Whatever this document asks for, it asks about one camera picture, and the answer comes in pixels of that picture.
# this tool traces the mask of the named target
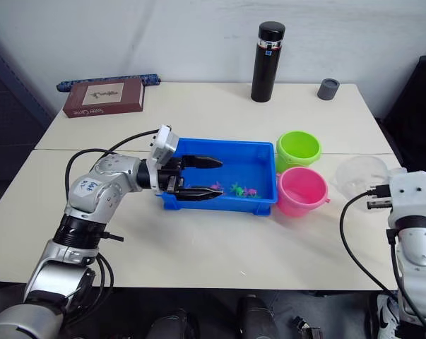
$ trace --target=silver band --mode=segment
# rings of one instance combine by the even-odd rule
[[[279,49],[282,47],[282,40],[279,41],[265,41],[259,39],[257,42],[258,46],[264,49]]]

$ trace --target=floor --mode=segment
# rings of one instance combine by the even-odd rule
[[[20,302],[23,289],[24,284],[1,288],[0,310]],[[237,301],[247,294],[265,301],[273,312],[280,338],[300,338],[292,325],[296,316],[321,327],[324,339],[368,338],[365,331],[368,292],[317,297],[301,291],[116,288],[97,312],[63,331],[59,339],[143,339],[156,318],[178,307],[197,316],[202,339],[232,339],[236,338]]]

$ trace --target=pink bucket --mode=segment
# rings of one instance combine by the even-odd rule
[[[302,217],[330,200],[323,177],[307,167],[292,167],[278,175],[278,208],[290,217]]]

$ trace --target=white table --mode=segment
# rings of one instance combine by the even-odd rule
[[[147,153],[126,153],[145,157]],[[34,150],[0,202],[0,281],[26,282],[64,211],[63,174],[73,151]],[[353,155],[323,155],[312,167],[326,179]],[[393,155],[380,155],[389,168]],[[80,157],[71,178],[96,154]],[[296,290],[376,290],[341,244],[338,216],[345,199],[329,186],[331,202],[304,218],[210,210],[162,209],[150,191],[128,194],[107,230],[124,243],[100,242],[125,287],[226,287]],[[362,263],[388,288],[396,284],[385,229],[388,211],[350,208],[345,233]]]
[[[134,134],[170,124],[185,138],[275,143],[303,130],[323,153],[392,154],[356,85],[342,84],[332,101],[316,96],[317,84],[276,84],[271,101],[250,99],[246,83],[161,83],[146,88],[143,112],[69,119],[60,111],[36,149],[109,148]],[[119,150],[147,151],[148,138]]]

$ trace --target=clear plastic container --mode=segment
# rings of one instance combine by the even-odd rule
[[[368,191],[371,186],[388,184],[389,175],[389,170],[382,160],[370,155],[361,155],[338,166],[332,184],[350,200],[356,195]],[[353,206],[365,212],[378,211],[368,210],[368,200],[369,197],[361,198]]]

